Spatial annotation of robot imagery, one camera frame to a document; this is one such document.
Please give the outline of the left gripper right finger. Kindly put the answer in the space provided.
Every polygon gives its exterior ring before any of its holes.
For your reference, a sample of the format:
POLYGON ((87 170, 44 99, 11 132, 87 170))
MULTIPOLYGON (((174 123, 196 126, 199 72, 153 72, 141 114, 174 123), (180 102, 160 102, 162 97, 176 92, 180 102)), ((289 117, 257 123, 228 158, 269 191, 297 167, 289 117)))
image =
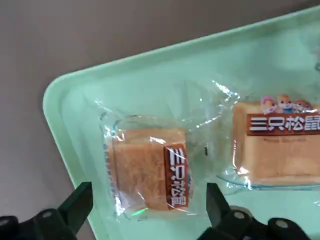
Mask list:
POLYGON ((216 183, 206 185, 206 212, 211 226, 199 240, 309 240, 294 221, 273 217, 267 224, 255 219, 243 207, 231 207, 216 183))

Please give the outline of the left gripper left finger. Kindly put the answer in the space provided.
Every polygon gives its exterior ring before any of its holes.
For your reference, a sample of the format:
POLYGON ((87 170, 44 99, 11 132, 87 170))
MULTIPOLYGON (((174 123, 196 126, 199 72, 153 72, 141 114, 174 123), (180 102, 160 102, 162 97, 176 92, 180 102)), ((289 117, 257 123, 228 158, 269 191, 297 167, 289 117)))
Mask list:
POLYGON ((58 208, 47 208, 20 222, 14 215, 0 217, 2 240, 76 240, 93 209, 91 182, 82 182, 58 208))

